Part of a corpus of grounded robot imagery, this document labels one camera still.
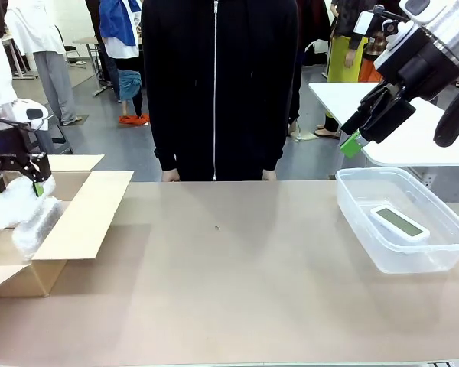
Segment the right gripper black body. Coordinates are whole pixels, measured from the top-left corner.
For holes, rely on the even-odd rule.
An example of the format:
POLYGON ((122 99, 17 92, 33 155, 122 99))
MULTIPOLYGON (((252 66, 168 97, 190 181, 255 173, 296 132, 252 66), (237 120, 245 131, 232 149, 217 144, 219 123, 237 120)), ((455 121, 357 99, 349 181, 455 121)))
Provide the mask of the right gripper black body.
POLYGON ((397 72, 399 97, 431 100, 459 76, 459 62, 446 49, 427 43, 397 72))

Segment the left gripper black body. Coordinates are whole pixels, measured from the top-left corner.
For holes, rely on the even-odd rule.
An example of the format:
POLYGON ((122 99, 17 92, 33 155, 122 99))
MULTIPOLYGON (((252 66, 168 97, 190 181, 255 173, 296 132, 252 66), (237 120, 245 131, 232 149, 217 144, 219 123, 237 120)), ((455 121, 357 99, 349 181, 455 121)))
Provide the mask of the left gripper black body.
POLYGON ((25 144, 22 129, 0 122, 0 155, 27 155, 29 150, 25 144))

